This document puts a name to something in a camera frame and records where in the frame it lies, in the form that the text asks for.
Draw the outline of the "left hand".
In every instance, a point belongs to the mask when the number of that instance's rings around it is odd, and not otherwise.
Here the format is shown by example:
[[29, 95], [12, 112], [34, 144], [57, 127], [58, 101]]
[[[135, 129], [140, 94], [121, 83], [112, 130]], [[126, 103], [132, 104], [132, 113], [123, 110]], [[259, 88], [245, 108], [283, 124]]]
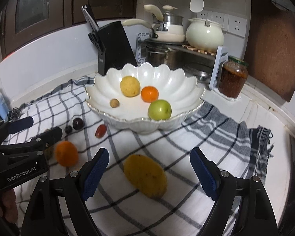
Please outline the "left hand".
[[0, 197], [0, 217], [4, 217], [9, 223], [15, 224], [18, 220], [18, 210], [14, 189], [4, 192]]

